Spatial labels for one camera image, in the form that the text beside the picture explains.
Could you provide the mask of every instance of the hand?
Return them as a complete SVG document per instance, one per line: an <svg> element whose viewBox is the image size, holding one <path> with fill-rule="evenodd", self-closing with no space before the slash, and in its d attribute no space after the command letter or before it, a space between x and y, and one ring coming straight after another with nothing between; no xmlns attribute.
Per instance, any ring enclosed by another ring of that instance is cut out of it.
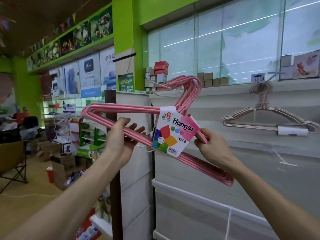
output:
<svg viewBox="0 0 320 240"><path fill-rule="evenodd" d="M123 128L130 122L130 119L121 117L108 133L106 139L106 148L103 152L106 157L112 156L120 163L119 170L124 167L130 160L134 147L138 144L138 141L132 140L129 137L124 136ZM130 129L135 130L137 124L133 123L129 126ZM143 132L144 127L136 129L137 132L146 134Z"/></svg>
<svg viewBox="0 0 320 240"><path fill-rule="evenodd" d="M213 165L231 172L242 163L232 154L226 140L218 133L201 128L200 131L208 138L208 144L198 139L194 141L202 155Z"/></svg>

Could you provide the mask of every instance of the folding chair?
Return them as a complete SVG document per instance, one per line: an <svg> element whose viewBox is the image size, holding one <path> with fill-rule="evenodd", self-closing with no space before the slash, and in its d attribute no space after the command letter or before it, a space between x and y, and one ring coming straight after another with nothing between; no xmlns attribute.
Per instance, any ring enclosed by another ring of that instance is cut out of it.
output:
<svg viewBox="0 0 320 240"><path fill-rule="evenodd" d="M18 181L27 184L26 143L24 141L17 141L12 143L0 144L0 155L0 178L10 180L10 182L1 190L0 194L12 181ZM10 178L3 176L10 170L17 171L14 177Z"/></svg>

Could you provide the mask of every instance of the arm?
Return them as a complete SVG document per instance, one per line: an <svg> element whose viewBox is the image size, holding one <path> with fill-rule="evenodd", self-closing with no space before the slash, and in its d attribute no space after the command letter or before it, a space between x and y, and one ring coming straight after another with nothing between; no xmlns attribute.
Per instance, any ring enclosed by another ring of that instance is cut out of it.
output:
<svg viewBox="0 0 320 240"><path fill-rule="evenodd" d="M136 141L124 138L129 119L120 118L108 133L107 146L99 159L72 187L50 202L4 240L69 240L118 171L130 160Z"/></svg>
<svg viewBox="0 0 320 240"><path fill-rule="evenodd" d="M240 183L281 240L320 239L318 219L288 201L246 168L234 157L221 135L205 128L200 130L210 140L208 144L195 141L202 155Z"/></svg>

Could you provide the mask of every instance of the person's right hand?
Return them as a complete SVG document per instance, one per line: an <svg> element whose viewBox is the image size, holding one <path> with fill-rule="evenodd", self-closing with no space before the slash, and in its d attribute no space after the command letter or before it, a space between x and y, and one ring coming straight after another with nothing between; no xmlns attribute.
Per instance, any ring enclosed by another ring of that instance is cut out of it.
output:
<svg viewBox="0 0 320 240"><path fill-rule="evenodd" d="M232 154L226 140L220 134L206 128L201 128L200 131L208 138L208 143L204 144L198 139L194 143L210 163L227 172L242 164Z"/></svg>

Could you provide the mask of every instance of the dark ceiling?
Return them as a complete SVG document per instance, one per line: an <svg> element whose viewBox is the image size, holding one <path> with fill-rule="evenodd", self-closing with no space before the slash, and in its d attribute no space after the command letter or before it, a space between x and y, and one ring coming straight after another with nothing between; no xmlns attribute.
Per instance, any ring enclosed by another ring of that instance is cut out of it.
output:
<svg viewBox="0 0 320 240"><path fill-rule="evenodd" d="M0 0L0 16L9 21L9 30L1 29L5 48L0 55L22 56L31 45L52 37L54 28L66 23L76 12L76 23L86 19L112 0Z"/></svg>

